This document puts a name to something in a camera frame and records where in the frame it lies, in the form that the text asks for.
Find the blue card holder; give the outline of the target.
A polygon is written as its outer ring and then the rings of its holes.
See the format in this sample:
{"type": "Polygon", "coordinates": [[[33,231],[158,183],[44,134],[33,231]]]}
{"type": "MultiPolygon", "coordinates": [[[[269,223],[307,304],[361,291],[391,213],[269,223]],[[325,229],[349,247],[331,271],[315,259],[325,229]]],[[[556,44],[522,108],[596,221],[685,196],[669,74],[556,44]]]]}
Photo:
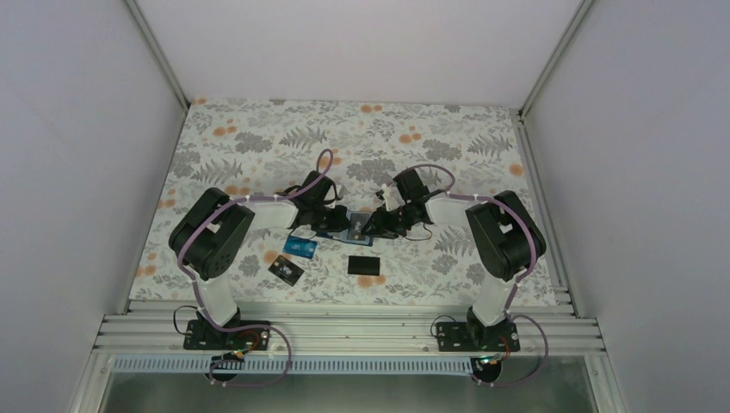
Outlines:
{"type": "Polygon", "coordinates": [[[374,241],[373,237],[362,233],[362,228],[368,222],[370,215],[371,213],[366,212],[347,212],[347,219],[350,222],[348,229],[340,232],[318,232],[316,237],[371,247],[374,241]]]}

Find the plain black card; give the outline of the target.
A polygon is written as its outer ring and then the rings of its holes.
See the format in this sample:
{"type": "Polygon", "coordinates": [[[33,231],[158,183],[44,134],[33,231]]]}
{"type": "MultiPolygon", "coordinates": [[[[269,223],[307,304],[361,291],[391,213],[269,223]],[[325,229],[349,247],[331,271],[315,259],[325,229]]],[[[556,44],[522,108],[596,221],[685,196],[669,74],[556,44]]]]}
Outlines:
{"type": "Polygon", "coordinates": [[[377,256],[348,256],[347,274],[380,276],[380,258],[377,256]]]}

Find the black card with white logo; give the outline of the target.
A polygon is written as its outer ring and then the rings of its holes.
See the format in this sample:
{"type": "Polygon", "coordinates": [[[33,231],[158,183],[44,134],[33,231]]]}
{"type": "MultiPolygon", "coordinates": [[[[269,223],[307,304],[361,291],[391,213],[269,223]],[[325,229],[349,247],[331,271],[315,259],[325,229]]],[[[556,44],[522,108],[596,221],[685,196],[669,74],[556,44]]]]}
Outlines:
{"type": "Polygon", "coordinates": [[[349,216],[350,228],[348,229],[346,239],[349,241],[366,241],[367,236],[362,234],[362,229],[369,220],[368,213],[354,212],[349,216]]]}

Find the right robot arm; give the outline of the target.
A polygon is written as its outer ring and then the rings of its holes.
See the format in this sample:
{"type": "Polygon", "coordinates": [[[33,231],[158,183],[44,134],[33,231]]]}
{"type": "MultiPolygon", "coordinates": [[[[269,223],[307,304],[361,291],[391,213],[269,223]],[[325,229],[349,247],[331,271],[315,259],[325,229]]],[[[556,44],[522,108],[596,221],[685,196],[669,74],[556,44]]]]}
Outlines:
{"type": "Polygon", "coordinates": [[[379,194],[383,204],[363,225],[362,233],[395,239],[405,237],[416,224],[470,230],[488,275],[467,311],[466,337],[473,348],[489,349],[510,321],[508,311],[519,285],[546,253],[544,236],[513,191],[490,197],[455,194],[449,188],[429,190],[414,167],[393,181],[399,197],[383,187],[379,194]]]}

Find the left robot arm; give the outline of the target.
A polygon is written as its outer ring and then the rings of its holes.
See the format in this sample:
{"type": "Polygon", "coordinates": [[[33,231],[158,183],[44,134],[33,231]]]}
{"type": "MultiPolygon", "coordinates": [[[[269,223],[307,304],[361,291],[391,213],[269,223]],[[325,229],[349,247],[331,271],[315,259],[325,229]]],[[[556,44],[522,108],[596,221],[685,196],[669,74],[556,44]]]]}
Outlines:
{"type": "Polygon", "coordinates": [[[240,310],[226,271],[246,235],[306,225],[317,234],[345,231],[350,220],[341,199],[334,181],[315,171],[302,185],[272,195],[233,199],[220,188],[201,195],[170,234],[168,245],[192,282],[196,316],[214,346],[229,348],[239,337],[240,310]]]}

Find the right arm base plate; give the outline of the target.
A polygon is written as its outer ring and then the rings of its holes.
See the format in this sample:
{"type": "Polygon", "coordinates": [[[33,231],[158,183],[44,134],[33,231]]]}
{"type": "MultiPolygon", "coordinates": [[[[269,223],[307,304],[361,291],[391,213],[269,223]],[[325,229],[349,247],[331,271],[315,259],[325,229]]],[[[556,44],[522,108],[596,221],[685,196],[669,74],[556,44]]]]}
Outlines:
{"type": "Polygon", "coordinates": [[[516,352],[521,349],[517,326],[506,320],[485,328],[466,322],[438,322],[435,334],[441,352],[516,352]]]}

